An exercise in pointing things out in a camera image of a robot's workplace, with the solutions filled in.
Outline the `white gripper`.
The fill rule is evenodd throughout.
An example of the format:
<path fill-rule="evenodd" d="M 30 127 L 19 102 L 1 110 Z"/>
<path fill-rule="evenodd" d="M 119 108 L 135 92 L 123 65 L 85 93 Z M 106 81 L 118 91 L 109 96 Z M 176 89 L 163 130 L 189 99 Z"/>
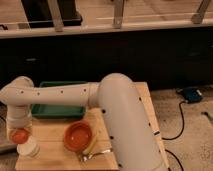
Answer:
<path fill-rule="evenodd" d="M 29 136 L 33 135 L 32 114 L 29 106 L 8 106 L 6 116 L 7 138 L 9 142 L 16 144 L 14 135 L 16 129 L 24 128 Z"/>

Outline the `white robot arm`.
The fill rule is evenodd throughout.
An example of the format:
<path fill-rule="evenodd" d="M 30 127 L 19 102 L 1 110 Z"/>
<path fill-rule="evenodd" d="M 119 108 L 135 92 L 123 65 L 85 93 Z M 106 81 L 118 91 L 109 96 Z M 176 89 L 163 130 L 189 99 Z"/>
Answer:
<path fill-rule="evenodd" d="M 98 83 L 39 88 L 21 76 L 0 89 L 0 102 L 7 106 L 10 131 L 28 127 L 32 104 L 98 107 L 121 171 L 167 171 L 139 92 L 123 74 L 109 74 Z"/>

